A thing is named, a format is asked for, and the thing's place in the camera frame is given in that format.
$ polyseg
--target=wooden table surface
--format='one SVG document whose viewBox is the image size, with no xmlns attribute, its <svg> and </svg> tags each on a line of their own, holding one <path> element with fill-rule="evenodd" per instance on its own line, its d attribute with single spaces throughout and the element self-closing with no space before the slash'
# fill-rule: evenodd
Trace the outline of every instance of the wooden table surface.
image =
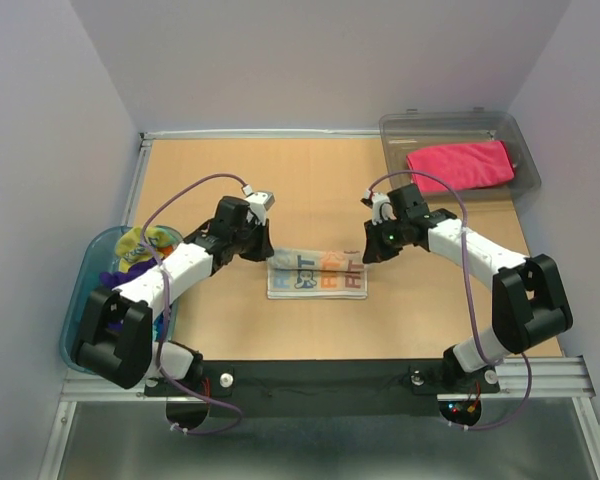
<svg viewBox="0 0 600 480">
<path fill-rule="evenodd" d="M 364 250 L 363 223 L 371 211 L 360 198 L 386 166 L 379 138 L 156 140 L 135 224 L 216 172 L 238 174 L 254 190 L 274 192 L 274 247 Z M 389 182 L 379 188 L 388 189 Z M 239 184 L 208 182 L 157 223 L 188 234 L 213 215 L 222 195 L 242 196 Z M 451 203 L 430 204 L 439 206 L 459 213 Z M 472 229 L 527 251 L 511 201 L 470 202 L 468 208 Z M 209 360 L 324 360 L 440 357 L 471 334 L 461 269 L 423 249 L 408 247 L 371 266 L 366 300 L 268 300 L 266 278 L 264 263 L 236 257 L 180 297 L 174 339 Z M 477 281 L 472 286 L 482 329 L 491 323 L 491 294 Z M 555 339 L 529 353 L 561 355 Z"/>
</svg>

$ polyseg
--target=screw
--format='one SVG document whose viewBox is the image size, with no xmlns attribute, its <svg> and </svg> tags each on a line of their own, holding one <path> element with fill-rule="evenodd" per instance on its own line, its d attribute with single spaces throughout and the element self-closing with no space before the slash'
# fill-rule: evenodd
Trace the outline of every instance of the screw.
<svg viewBox="0 0 600 480">
<path fill-rule="evenodd" d="M 233 375 L 230 373 L 220 375 L 220 386 L 222 388 L 229 388 L 231 385 L 233 385 Z"/>
<path fill-rule="evenodd" d="M 487 370 L 486 372 L 484 372 L 484 380 L 489 385 L 495 385 L 496 383 L 498 383 L 498 374 L 493 370 Z"/>
<path fill-rule="evenodd" d="M 415 370 L 411 374 L 411 383 L 413 383 L 416 387 L 424 384 L 424 377 L 420 373 L 420 370 Z"/>
</svg>

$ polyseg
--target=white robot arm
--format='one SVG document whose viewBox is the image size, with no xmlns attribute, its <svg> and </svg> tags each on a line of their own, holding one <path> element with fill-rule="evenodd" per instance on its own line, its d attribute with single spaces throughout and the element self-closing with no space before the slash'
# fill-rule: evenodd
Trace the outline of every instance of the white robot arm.
<svg viewBox="0 0 600 480">
<path fill-rule="evenodd" d="M 123 388 L 143 377 L 160 376 L 155 365 L 158 343 L 151 337 L 153 321 L 164 309 L 162 272 L 169 278 L 173 302 L 236 254 L 254 262 L 266 260 L 273 255 L 267 219 L 273 203 L 270 192 L 252 192 L 244 200 L 223 197 L 215 216 L 185 237 L 161 265 L 114 290 L 99 287 L 91 292 L 72 348 L 73 361 Z M 116 323 L 122 328 L 109 328 Z M 195 351 L 165 342 L 161 362 L 181 379 L 195 357 Z"/>
<path fill-rule="evenodd" d="M 364 263 L 389 260 L 404 246 L 415 245 L 462 267 L 462 222 L 445 209 L 429 211 L 416 185 L 387 195 L 367 192 L 362 202 L 372 209 L 372 219 L 365 223 Z M 468 228 L 466 247 L 469 273 L 492 291 L 492 326 L 479 334 L 489 363 L 571 328 L 573 318 L 551 258 L 528 258 Z M 448 349 L 444 361 L 449 382 L 487 365 L 473 337 Z"/>
</svg>

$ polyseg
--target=clear plastic bin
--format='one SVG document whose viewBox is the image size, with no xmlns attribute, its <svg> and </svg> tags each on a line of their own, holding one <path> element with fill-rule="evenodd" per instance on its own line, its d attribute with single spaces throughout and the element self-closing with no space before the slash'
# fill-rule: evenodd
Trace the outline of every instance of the clear plastic bin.
<svg viewBox="0 0 600 480">
<path fill-rule="evenodd" d="M 161 228 L 169 231 L 179 242 L 182 241 L 182 235 L 174 229 L 164 226 Z M 79 372 L 91 373 L 89 370 L 73 363 L 69 355 L 78 333 L 82 312 L 89 294 L 100 285 L 100 273 L 118 271 L 119 258 L 115 254 L 115 246 L 120 237 L 130 229 L 130 227 L 113 227 L 105 230 L 91 241 L 84 254 L 60 337 L 60 355 L 70 368 Z M 173 302 L 171 307 L 173 319 L 176 318 L 178 313 L 177 303 L 177 301 Z M 175 323 L 175 321 L 169 323 L 167 338 L 171 338 Z"/>
<path fill-rule="evenodd" d="M 517 198 L 540 187 L 540 175 L 515 119 L 504 112 L 406 113 L 380 119 L 380 134 L 389 172 L 407 168 L 407 155 L 420 148 L 451 143 L 501 140 L 513 166 L 505 185 L 463 190 L 464 200 Z M 392 188 L 411 183 L 410 175 L 391 178 Z M 447 193 L 426 194 L 446 196 Z"/>
</svg>

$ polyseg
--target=metal floor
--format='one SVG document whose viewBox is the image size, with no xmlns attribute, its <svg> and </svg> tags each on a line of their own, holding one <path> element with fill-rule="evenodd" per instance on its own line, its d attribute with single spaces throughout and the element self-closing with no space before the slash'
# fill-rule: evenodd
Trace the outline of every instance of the metal floor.
<svg viewBox="0 0 600 480">
<path fill-rule="evenodd" d="M 485 400 L 483 420 L 500 418 L 518 402 Z M 60 478 L 535 480 L 596 474 L 574 404 L 562 398 L 533 399 L 518 419 L 487 432 L 449 428 L 442 418 L 331 417 L 245 420 L 229 433 L 203 438 L 170 432 L 162 402 L 81 402 Z"/>
</svg>

